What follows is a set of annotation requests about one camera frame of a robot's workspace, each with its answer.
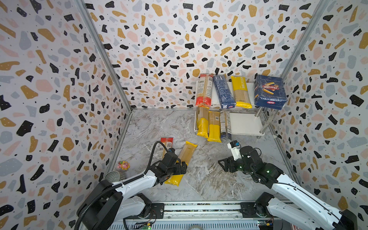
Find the yellow pasta bag with barcode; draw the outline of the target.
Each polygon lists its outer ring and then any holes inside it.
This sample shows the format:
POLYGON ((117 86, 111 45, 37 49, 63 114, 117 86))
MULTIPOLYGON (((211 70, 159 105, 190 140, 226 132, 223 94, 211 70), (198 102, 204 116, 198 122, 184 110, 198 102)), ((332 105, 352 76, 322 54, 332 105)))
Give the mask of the yellow pasta bag with barcode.
MULTIPOLYGON (((188 166, 196 148, 197 148, 196 144, 187 141, 179 154, 179 159, 182 162, 185 162, 186 165, 188 166)), ((183 176, 184 175, 173 175, 164 183, 168 185, 179 186, 183 176)))

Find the yellow Pastatime spaghetti bag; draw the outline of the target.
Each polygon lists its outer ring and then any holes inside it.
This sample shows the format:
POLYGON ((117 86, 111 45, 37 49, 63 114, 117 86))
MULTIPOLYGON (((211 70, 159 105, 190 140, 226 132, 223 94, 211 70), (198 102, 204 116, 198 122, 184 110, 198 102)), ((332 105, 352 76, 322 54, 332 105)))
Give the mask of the yellow Pastatime spaghetti bag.
POLYGON ((236 106, 244 109, 251 109, 252 105, 248 93, 246 78, 231 76, 231 80, 236 106))

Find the blue spaghetti box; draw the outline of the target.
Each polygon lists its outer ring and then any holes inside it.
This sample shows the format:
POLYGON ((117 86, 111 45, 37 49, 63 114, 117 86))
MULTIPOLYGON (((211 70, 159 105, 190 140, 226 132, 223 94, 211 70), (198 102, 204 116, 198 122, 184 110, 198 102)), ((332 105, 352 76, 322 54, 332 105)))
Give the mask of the blue spaghetti box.
POLYGON ((224 75, 216 75, 213 77, 214 86, 217 92, 218 101, 222 109, 230 109, 236 106, 235 99, 231 93, 231 90, 227 84, 224 75))

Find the blue Barilla pasta box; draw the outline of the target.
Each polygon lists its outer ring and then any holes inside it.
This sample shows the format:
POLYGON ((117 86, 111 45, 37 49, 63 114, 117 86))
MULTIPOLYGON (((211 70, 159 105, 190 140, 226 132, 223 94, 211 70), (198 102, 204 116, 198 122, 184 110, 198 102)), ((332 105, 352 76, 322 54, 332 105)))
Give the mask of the blue Barilla pasta box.
POLYGON ((281 110, 287 102, 282 78, 258 75, 255 80, 255 106, 281 110))

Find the red clear spaghetti bag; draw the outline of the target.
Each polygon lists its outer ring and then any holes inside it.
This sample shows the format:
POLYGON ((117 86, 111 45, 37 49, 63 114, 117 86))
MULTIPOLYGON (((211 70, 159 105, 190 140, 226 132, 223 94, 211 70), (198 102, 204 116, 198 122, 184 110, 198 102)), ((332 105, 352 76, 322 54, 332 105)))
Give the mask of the red clear spaghetti bag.
POLYGON ((198 89, 196 91, 196 106, 211 107, 213 75, 201 74, 198 80, 198 89))

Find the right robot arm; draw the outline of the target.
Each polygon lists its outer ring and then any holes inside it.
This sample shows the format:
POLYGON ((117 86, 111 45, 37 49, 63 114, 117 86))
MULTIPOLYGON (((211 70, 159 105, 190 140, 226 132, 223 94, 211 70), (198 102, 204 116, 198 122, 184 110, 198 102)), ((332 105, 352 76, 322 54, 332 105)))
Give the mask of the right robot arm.
POLYGON ((261 159, 261 151, 251 146, 241 147, 237 141, 228 143, 232 156, 219 160, 225 172, 242 172, 255 183, 288 198, 296 208, 264 192, 255 201, 255 212, 260 217, 279 217, 303 230, 356 230, 356 215, 323 202, 293 181, 280 168, 261 159))

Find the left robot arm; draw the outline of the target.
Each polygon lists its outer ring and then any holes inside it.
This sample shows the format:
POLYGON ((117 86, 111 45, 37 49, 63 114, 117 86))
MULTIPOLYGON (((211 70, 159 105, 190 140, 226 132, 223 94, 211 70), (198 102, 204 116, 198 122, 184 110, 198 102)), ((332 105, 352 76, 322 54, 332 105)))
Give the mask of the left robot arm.
POLYGON ((173 148, 162 160, 149 161, 146 170, 126 180, 110 183, 102 180, 77 210, 74 229, 85 226, 88 230, 107 230, 115 220, 148 214, 151 201, 142 191, 162 185, 174 175, 184 175, 187 164, 181 161, 173 148))

